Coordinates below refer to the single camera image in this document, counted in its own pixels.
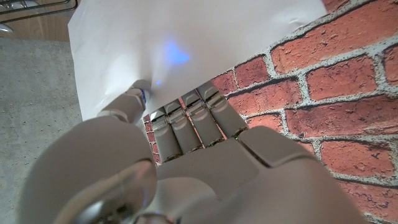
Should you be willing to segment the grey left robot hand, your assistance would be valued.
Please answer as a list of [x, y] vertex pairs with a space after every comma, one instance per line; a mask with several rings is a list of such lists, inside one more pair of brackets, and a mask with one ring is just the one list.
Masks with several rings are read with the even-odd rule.
[[207, 82], [155, 110], [161, 164], [136, 126], [136, 81], [46, 149], [27, 176], [19, 223], [364, 223], [314, 155], [249, 128]]

